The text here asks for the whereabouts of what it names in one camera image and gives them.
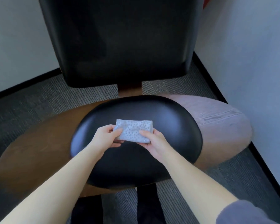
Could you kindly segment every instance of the person's right hand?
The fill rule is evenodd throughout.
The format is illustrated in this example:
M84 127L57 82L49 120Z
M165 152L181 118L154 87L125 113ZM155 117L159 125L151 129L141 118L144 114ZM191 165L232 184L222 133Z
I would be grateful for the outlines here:
M173 149L170 146L170 144L166 141L164 135L156 129L153 129L153 133L149 131L139 131L139 133L142 136L150 139L150 143L138 144L146 148L154 158L156 158L159 162L164 164L164 156L168 153L168 151Z

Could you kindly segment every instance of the red object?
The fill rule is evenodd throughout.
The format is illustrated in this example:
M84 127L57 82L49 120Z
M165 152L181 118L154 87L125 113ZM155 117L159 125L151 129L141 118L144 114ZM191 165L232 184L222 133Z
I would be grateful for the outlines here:
M205 8L205 6L208 4L210 0L204 0L204 3L203 3L203 8Z

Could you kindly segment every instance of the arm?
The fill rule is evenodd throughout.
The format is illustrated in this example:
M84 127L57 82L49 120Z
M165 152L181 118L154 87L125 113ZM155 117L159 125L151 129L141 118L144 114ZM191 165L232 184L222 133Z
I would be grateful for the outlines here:
M32 192L0 224L65 223L94 165L109 147L119 147L114 139L122 129L114 125L98 128L92 141L63 168Z
M166 141L163 134L154 130L140 132L150 139L141 144L168 170L177 188L188 203L198 221L216 223L220 212L238 199L207 174L189 163Z

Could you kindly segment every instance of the floor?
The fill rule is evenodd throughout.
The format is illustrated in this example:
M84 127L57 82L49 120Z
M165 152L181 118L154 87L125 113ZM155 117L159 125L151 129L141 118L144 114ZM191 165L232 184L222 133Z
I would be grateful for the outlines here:
M145 94L161 92L205 96L216 99L198 68L178 79L144 82ZM117 97L115 85L85 89L68 87L62 75L39 82L0 99L0 156L5 148L30 126L80 105ZM280 198L249 149L208 174L235 194L262 208L280 223ZM168 224L198 223L172 180L157 184ZM135 189L102 196L105 224L137 223ZM0 187L0 220L19 203Z

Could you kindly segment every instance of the wall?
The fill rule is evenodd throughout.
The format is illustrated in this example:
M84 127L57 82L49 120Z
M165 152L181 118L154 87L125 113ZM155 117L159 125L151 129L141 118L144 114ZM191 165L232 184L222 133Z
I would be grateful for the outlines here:
M195 52L280 184L280 0L210 0Z
M0 0L0 91L58 67L38 0Z

